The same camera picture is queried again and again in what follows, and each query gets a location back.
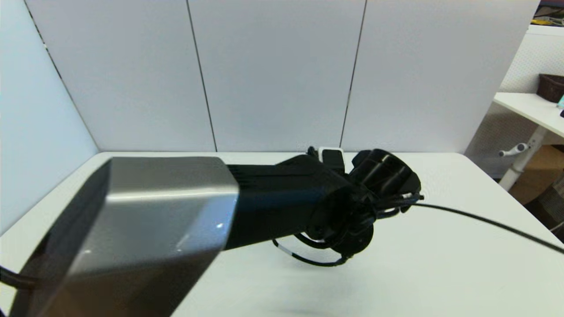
black cable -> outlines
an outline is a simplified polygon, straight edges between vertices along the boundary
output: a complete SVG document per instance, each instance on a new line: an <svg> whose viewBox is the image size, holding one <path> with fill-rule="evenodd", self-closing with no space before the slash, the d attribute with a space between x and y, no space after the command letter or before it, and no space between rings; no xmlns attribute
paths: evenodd
<svg viewBox="0 0 564 317"><path fill-rule="evenodd" d="M0 282L17 289L32 289L37 285L36 278L20 275L0 266Z"/></svg>
<svg viewBox="0 0 564 317"><path fill-rule="evenodd" d="M535 236L531 236L530 234L527 234L527 233L525 233L525 232L523 232L523 231L521 231L521 230L517 230L517 229L515 229L515 228L509 227L509 226L507 226L507 225L505 225L505 224L503 224L503 223L499 223L499 222L497 222L497 221L490 220L490 219L488 219L488 218L480 217L480 216L475 215L475 214L466 213L466 212L463 212L463 211L460 211L460 210L457 210L457 209L448 208L448 207L442 207L442 206L437 206L437 205L428 205L428 204L410 204L410 205L412 205L412 206L419 206L419 207L426 207L426 208L433 208L433 209L439 209L439 210L444 210L444 211L446 211L446 212L451 212L451 213L463 215L463 216L466 216L466 217L469 217L469 218L473 218L473 219L476 219L476 220L479 220L479 221L482 221L482 222L486 222L486 223L489 223L489 224L491 224L491 225L493 225L493 226L500 227L500 228L505 229L505 230L507 230L507 231L510 231L510 232L512 232L512 233L514 233L514 234L516 234L516 235L519 235L519 236L521 236L521 237L524 237L525 239L529 239L529 240L534 241L534 242L536 242L536 243L538 243L538 244L541 244L541 245L543 245L543 246L545 246L545 247L547 247L547 248L549 248L549 249L552 249L552 250L554 250L554 251L556 251L556 252L559 252L559 253L564 254L564 249L561 248L561 247L559 247L559 246L556 246L556 245L554 245L554 244L552 244L552 243L549 243L549 242L546 242L546 241L544 241L544 240L541 240L541 239L539 239L539 238L537 238L537 237L535 237Z"/></svg>
<svg viewBox="0 0 564 317"><path fill-rule="evenodd" d="M288 253L291 257L293 257L293 258L295 258L295 259L298 259L298 260L300 260L300 261L302 261L302 262L304 262L304 263L311 264L311 265L315 265L315 266L323 266L323 267L339 266L339 265L345 264L345 262L347 262L347 260L349 259L349 258L344 257L343 255L341 255L341 258L338 259L338 260L336 260L335 262L317 262L317 261L313 261L313 260L310 260L310 259L306 259L306 258L304 258L304 257L302 257L302 256L299 256L299 255L293 253L292 251L290 251L290 250L288 250L287 248L285 248L285 247L283 247L282 245L280 245L280 244L278 243L278 241L276 241L276 239L273 239L273 240L272 240L272 243L274 243L274 245L275 245L277 248L279 248L280 250L282 250L284 253Z"/></svg>

white tabletop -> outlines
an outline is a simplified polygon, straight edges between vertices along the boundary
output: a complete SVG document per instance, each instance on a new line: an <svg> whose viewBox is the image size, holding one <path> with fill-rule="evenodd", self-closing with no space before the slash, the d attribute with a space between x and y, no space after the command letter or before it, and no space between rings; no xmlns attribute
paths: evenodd
<svg viewBox="0 0 564 317"><path fill-rule="evenodd" d="M493 100L564 138L564 118L560 116L562 110L556 108L556 103L536 94L516 93L497 93Z"/></svg>
<svg viewBox="0 0 564 317"><path fill-rule="evenodd" d="M0 238L0 262L19 271L88 175L112 155L212 155L229 164L274 164L295 154L101 153ZM483 215L560 244L466 157L398 156L418 173L427 203ZM352 157L346 155L347 169ZM303 256L327 257L291 237L281 241ZM14 293L1 288L6 312ZM376 222L370 246L340 267L306 265L271 242L222 252L174 316L564 316L563 298L562 255L469 218L414 207Z"/></svg>

robotic arm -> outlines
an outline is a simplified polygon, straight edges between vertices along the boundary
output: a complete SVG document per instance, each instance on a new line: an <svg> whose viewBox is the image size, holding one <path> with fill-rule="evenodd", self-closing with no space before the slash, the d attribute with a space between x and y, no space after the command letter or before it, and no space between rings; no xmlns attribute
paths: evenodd
<svg viewBox="0 0 564 317"><path fill-rule="evenodd" d="M313 148L277 165L113 158L28 259L21 274L37 284L18 290L11 316L168 316L221 250L288 235L341 254L295 258L343 264L368 246L374 221L422 198L394 155L361 151L352 163L346 174L340 151Z"/></svg>

white partition wall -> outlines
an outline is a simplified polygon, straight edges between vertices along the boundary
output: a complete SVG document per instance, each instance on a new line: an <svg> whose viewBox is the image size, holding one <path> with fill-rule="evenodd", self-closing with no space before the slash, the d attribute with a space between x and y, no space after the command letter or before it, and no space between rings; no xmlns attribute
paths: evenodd
<svg viewBox="0 0 564 317"><path fill-rule="evenodd" d="M538 0L27 3L102 151L463 152Z"/></svg>
<svg viewBox="0 0 564 317"><path fill-rule="evenodd" d="M185 0L28 0L102 151L214 151Z"/></svg>
<svg viewBox="0 0 564 317"><path fill-rule="evenodd" d="M463 152L538 2L368 1L343 148Z"/></svg>
<svg viewBox="0 0 564 317"><path fill-rule="evenodd" d="M1 235L98 150L24 2L0 11Z"/></svg>
<svg viewBox="0 0 564 317"><path fill-rule="evenodd" d="M190 0L219 151L338 146L363 0Z"/></svg>

black plastic part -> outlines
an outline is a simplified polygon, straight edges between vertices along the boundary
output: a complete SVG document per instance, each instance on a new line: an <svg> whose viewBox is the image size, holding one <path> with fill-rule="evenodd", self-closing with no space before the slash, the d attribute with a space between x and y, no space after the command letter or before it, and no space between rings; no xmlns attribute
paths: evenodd
<svg viewBox="0 0 564 317"><path fill-rule="evenodd" d="M299 155L277 165L228 165L240 193L226 250L314 230L326 237L339 228L351 184L316 157Z"/></svg>
<svg viewBox="0 0 564 317"><path fill-rule="evenodd" d="M361 151L353 159L353 165L355 168L349 174L350 178L366 186L379 199L421 190L417 174L402 160L384 150Z"/></svg>
<svg viewBox="0 0 564 317"><path fill-rule="evenodd" d="M339 175L345 175L345 162L341 151L336 149L326 149L321 152L321 155L325 166L334 170Z"/></svg>
<svg viewBox="0 0 564 317"><path fill-rule="evenodd" d="M374 234L374 226L370 225L366 230L358 235L347 234L339 244L331 247L336 252L341 253L344 257L352 257L353 254L359 253L372 241Z"/></svg>

